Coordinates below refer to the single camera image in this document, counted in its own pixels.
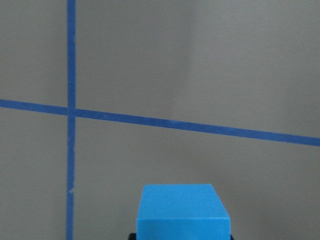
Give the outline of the blue block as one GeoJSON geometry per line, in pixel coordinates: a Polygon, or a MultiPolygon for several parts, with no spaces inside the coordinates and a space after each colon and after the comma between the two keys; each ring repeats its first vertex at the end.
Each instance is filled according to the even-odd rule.
{"type": "Polygon", "coordinates": [[[231,218],[211,184],[148,184],[136,217],[138,240],[230,240],[231,218]]]}

